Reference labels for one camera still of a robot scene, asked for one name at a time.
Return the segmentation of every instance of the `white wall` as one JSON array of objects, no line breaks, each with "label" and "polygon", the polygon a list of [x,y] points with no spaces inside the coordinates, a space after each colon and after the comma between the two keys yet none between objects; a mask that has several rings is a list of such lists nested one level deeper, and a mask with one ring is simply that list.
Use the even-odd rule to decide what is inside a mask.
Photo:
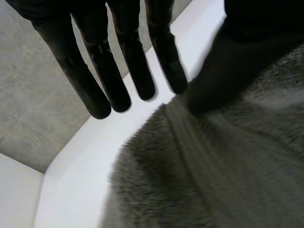
[{"label": "white wall", "polygon": [[43,174],[0,153],[0,228],[33,228]]},{"label": "white wall", "polygon": [[[223,17],[222,0],[193,0],[173,22],[171,29],[189,80],[201,66]],[[123,114],[112,111],[101,121],[89,118],[54,159],[45,174],[35,228],[99,228],[108,176],[119,149],[161,103],[174,96],[154,50],[146,56],[158,95],[144,102],[130,75],[124,78],[133,103],[131,109]]]}]

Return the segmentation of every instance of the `finger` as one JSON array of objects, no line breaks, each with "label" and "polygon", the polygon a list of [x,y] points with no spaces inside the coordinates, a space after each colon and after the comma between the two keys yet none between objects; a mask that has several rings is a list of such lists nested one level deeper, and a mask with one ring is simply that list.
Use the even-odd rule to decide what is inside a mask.
[{"label": "finger", "polygon": [[179,60],[175,38],[170,32],[174,0],[145,0],[151,42],[162,70],[176,94],[187,88],[185,72]]},{"label": "finger", "polygon": [[259,73],[304,41],[302,32],[240,39],[226,20],[198,76],[189,83],[188,107],[198,114],[236,99]]},{"label": "finger", "polygon": [[33,22],[33,26],[51,49],[90,114],[97,119],[106,118],[111,106],[81,57],[70,15],[44,23]]},{"label": "finger", "polygon": [[139,0],[108,1],[115,31],[124,59],[142,100],[151,99],[155,94],[154,82],[139,40]]},{"label": "finger", "polygon": [[72,16],[111,106],[117,112],[126,111],[131,106],[131,99],[110,50],[105,1],[82,2],[73,8]]}]

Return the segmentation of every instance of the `gray concrete surface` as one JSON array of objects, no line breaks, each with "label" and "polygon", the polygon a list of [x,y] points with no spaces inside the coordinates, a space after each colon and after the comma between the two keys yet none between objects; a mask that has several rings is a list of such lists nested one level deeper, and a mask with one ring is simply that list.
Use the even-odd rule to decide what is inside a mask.
[{"label": "gray concrete surface", "polygon": [[[175,1],[173,20],[190,2]],[[128,69],[108,13],[110,45],[125,76]],[[3,0],[0,15],[0,153],[44,173],[90,115],[31,23]],[[80,51],[97,78],[75,24],[74,30]],[[147,51],[151,42],[143,0],[139,32]]]}]

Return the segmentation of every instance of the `gray fur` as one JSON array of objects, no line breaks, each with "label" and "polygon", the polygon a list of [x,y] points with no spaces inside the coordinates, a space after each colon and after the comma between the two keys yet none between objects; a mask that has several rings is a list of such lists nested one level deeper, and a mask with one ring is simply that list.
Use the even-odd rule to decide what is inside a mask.
[{"label": "gray fur", "polygon": [[304,46],[220,110],[162,105],[111,182],[102,228],[304,227]]}]

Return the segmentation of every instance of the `black glove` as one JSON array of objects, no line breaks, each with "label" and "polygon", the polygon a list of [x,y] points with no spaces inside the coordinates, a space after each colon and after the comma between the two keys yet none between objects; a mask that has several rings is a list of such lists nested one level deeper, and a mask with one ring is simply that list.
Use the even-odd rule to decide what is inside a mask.
[{"label": "black glove", "polygon": [[[111,112],[111,106],[117,112],[124,112],[130,107],[130,97],[107,40],[105,0],[6,1],[32,22],[93,117],[106,118]],[[119,44],[138,94],[142,100],[148,100],[154,96],[155,87],[137,32],[139,0],[110,0],[108,3]],[[187,81],[179,62],[174,36],[169,30],[173,1],[147,0],[146,3],[153,46],[173,91],[182,93]],[[70,15],[81,31],[109,101],[81,57]]]}]

